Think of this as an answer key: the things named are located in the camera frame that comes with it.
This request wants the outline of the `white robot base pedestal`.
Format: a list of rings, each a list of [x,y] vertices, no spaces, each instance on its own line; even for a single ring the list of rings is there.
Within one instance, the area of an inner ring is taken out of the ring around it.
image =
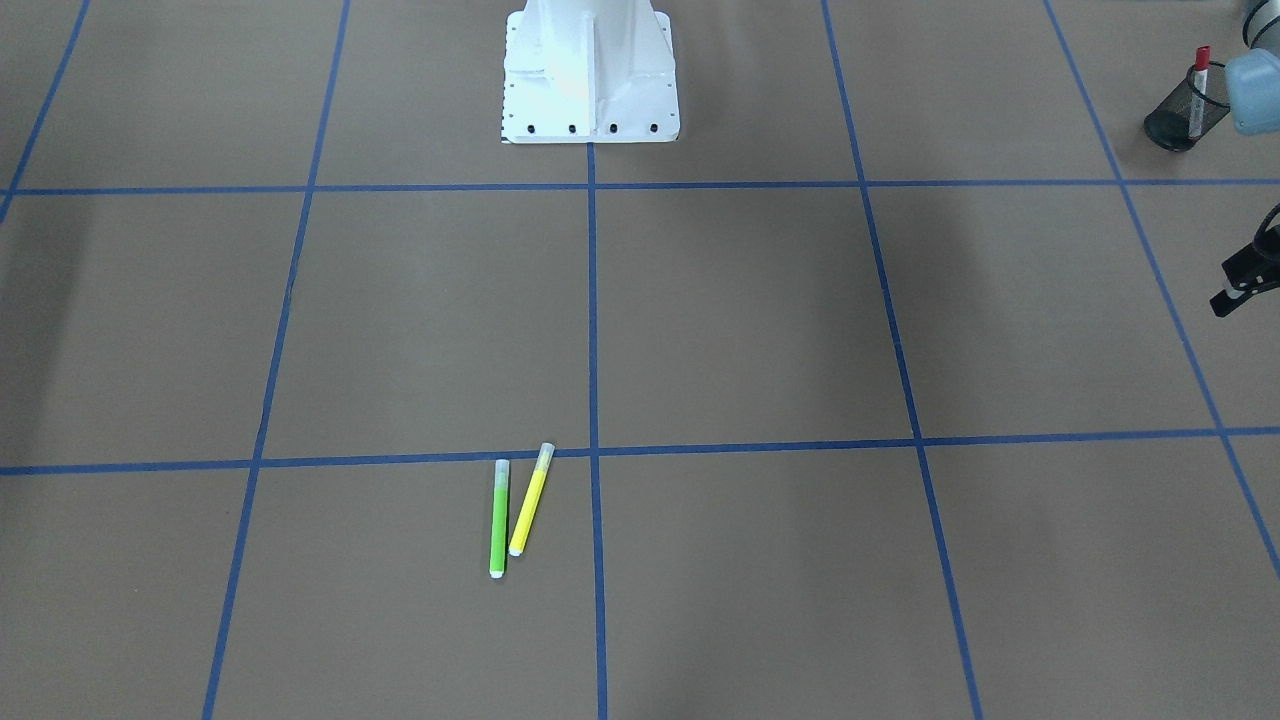
[[[669,143],[672,20],[649,1],[527,1],[506,18],[503,143]]]

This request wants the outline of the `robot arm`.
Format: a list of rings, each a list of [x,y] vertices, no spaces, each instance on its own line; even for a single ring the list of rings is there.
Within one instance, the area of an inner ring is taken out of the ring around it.
[[[1242,37],[1247,53],[1226,64],[1233,127],[1239,135],[1279,131],[1279,3],[1244,1]],[[1251,241],[1222,264],[1224,287],[1210,300],[1224,318],[1279,286],[1279,208],[1272,208]]]

